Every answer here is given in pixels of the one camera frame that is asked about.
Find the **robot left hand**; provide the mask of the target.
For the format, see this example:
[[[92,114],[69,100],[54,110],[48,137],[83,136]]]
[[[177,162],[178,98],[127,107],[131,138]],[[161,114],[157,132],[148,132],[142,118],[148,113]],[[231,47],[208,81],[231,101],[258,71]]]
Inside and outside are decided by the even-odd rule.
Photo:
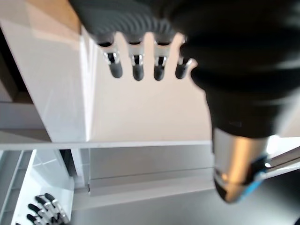
[[[108,32],[173,31],[187,37],[183,57],[198,66],[212,128],[214,183],[234,203],[262,180],[294,171],[300,149],[270,157],[300,96],[300,3],[297,0],[73,0],[99,43]]]

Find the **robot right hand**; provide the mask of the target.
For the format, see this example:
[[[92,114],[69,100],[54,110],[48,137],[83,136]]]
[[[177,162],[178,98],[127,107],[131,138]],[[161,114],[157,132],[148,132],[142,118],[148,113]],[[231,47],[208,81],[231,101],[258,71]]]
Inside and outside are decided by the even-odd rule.
[[[70,219],[62,205],[50,193],[36,195],[35,203],[29,203],[28,209],[34,215],[27,214],[26,218],[33,225],[69,225]]]

